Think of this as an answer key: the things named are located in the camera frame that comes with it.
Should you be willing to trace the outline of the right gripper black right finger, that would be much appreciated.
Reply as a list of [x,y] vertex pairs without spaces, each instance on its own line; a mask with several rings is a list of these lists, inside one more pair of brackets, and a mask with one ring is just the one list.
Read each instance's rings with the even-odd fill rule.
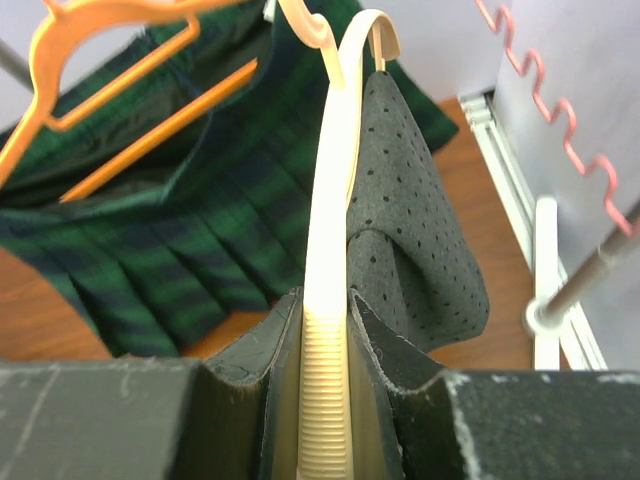
[[350,306],[406,478],[638,478],[638,373],[450,369],[391,330],[356,291]]

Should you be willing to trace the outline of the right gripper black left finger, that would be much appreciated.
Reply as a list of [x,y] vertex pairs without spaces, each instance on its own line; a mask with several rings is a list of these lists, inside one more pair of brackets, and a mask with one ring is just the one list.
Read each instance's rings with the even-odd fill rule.
[[1,366],[5,479],[293,479],[302,295],[208,360]]

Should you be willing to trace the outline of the cream plastic hanger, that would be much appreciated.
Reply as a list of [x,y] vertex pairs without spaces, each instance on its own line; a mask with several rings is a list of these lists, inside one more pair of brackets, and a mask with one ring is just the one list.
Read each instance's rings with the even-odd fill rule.
[[390,17],[358,12],[337,40],[302,1],[280,7],[294,33],[320,51],[329,86],[317,148],[303,289],[298,460],[301,479],[354,476],[347,345],[346,214],[357,172],[363,54],[383,71],[400,53]]

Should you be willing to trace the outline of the grey dotted skirt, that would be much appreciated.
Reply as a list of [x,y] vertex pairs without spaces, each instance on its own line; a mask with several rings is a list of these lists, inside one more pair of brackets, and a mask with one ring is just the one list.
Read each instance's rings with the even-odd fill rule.
[[369,77],[362,114],[347,212],[349,288],[425,353],[480,335],[490,309],[482,274],[389,74]]

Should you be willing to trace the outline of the pink wavy hanger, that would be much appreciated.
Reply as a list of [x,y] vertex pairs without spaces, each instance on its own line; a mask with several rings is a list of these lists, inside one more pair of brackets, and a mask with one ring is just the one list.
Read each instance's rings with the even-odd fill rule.
[[637,236],[639,234],[639,221],[629,220],[627,216],[619,210],[614,201],[614,196],[619,187],[619,177],[614,165],[609,158],[603,154],[597,154],[593,156],[591,160],[585,162],[573,146],[572,140],[578,126],[578,119],[571,102],[565,97],[560,97],[555,101],[553,106],[550,107],[544,101],[541,95],[541,89],[546,80],[546,66],[539,51],[535,48],[530,48],[521,58],[516,55],[513,48],[516,26],[510,8],[506,5],[500,5],[491,13],[483,1],[475,0],[474,3],[488,28],[495,35],[502,35],[504,55],[515,73],[520,78],[525,78],[532,69],[535,70],[530,97],[545,122],[553,125],[559,120],[561,115],[566,116],[567,124],[562,137],[562,147],[578,174],[582,177],[589,177],[595,171],[602,171],[605,174],[607,184],[604,190],[602,204],[606,214],[613,221],[614,225],[627,237]]

